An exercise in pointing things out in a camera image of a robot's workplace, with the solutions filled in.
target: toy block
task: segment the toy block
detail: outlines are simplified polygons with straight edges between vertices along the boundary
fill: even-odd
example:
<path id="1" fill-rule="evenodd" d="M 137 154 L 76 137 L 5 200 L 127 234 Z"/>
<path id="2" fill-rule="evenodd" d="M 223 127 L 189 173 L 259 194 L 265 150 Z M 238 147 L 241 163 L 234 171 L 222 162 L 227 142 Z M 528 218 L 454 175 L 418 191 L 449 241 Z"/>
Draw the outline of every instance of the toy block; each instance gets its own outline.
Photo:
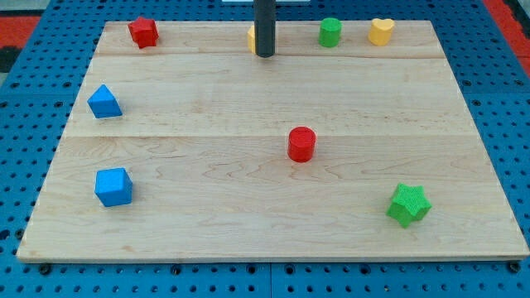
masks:
<path id="1" fill-rule="evenodd" d="M 287 155 L 296 162 L 306 162 L 313 157 L 316 135 L 308 127 L 296 127 L 289 133 Z"/>
<path id="2" fill-rule="evenodd" d="M 385 46 L 390 41 L 392 37 L 392 32 L 394 30 L 394 20 L 392 19 L 378 19 L 374 18 L 372 20 L 372 27 L 368 33 L 368 39 L 376 46 Z"/>
<path id="3" fill-rule="evenodd" d="M 387 216 L 396 219 L 406 228 L 412 221 L 422 220 L 432 205 L 423 192 L 423 186 L 407 186 L 399 183 L 392 196 Z"/>
<path id="4" fill-rule="evenodd" d="M 96 118 L 122 116 L 118 101 L 104 84 L 92 94 L 88 103 Z"/>
<path id="5" fill-rule="evenodd" d="M 247 31 L 247 43 L 248 49 L 256 54 L 256 31 L 254 30 L 254 25 L 250 26 L 250 29 Z"/>
<path id="6" fill-rule="evenodd" d="M 155 20 L 138 17 L 136 21 L 129 23 L 128 27 L 132 41 L 136 42 L 140 49 L 157 45 L 158 30 Z"/>
<path id="7" fill-rule="evenodd" d="M 105 207 L 130 204 L 133 182 L 124 168 L 101 170 L 96 174 L 94 192 Z"/>
<path id="8" fill-rule="evenodd" d="M 325 47 L 337 46 L 340 41 L 341 31 L 342 23 L 334 17 L 327 17 L 320 23 L 318 42 Z"/>

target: blue cube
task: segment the blue cube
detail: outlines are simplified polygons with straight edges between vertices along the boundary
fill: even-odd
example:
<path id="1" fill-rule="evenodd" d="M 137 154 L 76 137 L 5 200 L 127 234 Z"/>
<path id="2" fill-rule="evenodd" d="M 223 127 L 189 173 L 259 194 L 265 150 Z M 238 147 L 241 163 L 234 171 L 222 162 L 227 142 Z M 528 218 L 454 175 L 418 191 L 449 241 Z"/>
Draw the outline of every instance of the blue cube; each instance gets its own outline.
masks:
<path id="1" fill-rule="evenodd" d="M 130 204 L 133 200 L 133 182 L 123 168 L 98 171 L 95 194 L 105 207 Z"/>
<path id="2" fill-rule="evenodd" d="M 118 101 L 104 84 L 92 94 L 89 99 L 89 106 L 96 118 L 122 116 Z"/>

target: black pole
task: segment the black pole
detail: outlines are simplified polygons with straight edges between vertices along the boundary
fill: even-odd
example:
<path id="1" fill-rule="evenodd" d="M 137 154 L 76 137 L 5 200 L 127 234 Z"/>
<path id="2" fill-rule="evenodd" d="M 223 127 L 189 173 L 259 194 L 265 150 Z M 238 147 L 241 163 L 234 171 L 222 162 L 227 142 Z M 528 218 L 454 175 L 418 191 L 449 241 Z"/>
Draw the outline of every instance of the black pole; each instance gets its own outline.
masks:
<path id="1" fill-rule="evenodd" d="M 254 0 L 256 55 L 267 58 L 276 48 L 276 0 Z"/>

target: yellow object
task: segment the yellow object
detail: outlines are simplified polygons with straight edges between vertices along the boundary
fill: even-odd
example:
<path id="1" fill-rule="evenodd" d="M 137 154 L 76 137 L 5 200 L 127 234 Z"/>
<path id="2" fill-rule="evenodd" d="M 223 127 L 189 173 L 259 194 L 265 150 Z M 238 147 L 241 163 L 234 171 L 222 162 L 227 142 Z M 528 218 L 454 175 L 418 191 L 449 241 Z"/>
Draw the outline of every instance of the yellow object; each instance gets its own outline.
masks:
<path id="1" fill-rule="evenodd" d="M 248 29 L 247 42 L 248 42 L 248 49 L 253 54 L 256 54 L 256 33 L 254 30 L 254 25 L 250 26 L 250 29 Z"/>
<path id="2" fill-rule="evenodd" d="M 372 20 L 372 27 L 368 33 L 368 39 L 376 46 L 385 46 L 390 41 L 394 24 L 394 20 L 392 19 L 381 20 L 374 18 Z"/>

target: green star-shaped prism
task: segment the green star-shaped prism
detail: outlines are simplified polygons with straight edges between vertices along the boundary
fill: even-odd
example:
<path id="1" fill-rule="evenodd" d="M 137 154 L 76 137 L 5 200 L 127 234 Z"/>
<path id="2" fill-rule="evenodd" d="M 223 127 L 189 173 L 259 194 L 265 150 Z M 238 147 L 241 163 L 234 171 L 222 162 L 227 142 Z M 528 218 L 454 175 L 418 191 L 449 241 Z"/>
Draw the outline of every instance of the green star-shaped prism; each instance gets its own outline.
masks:
<path id="1" fill-rule="evenodd" d="M 392 195 L 387 215 L 406 228 L 414 220 L 422 220 L 432 207 L 423 193 L 423 186 L 399 183 Z"/>

